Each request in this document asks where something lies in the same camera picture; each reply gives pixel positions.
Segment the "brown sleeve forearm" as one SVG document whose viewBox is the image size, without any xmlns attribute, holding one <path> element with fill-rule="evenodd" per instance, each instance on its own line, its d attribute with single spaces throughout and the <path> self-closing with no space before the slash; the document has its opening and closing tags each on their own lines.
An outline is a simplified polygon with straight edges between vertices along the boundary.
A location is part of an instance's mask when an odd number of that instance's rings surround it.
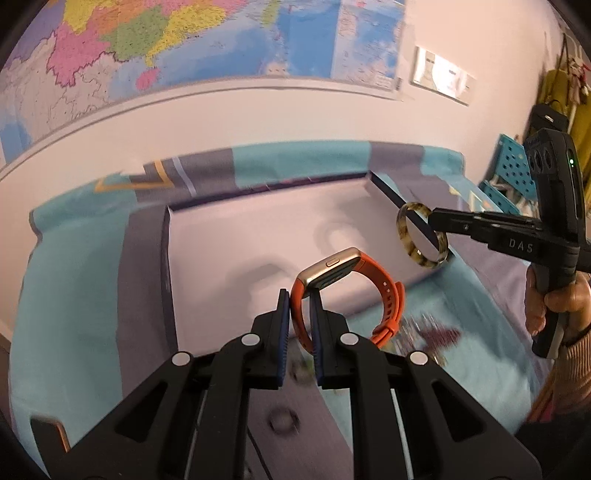
<svg viewBox="0 0 591 480">
<path fill-rule="evenodd" d="M 553 398 L 557 415 L 590 409 L 590 327 L 562 346 L 554 364 Z"/>
</svg>

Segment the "person's right hand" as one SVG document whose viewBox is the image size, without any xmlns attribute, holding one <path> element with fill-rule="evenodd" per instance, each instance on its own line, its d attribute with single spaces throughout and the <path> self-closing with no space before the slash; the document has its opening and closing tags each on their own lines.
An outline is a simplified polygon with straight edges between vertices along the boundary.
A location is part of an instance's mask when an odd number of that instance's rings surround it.
<svg viewBox="0 0 591 480">
<path fill-rule="evenodd" d="M 590 275 L 578 272 L 574 283 L 547 294 L 536 288 L 536 275 L 532 267 L 527 270 L 525 315 L 526 329 L 535 336 L 546 326 L 549 311 L 569 314 L 564 330 L 564 341 L 571 341 L 590 325 Z"/>
</svg>

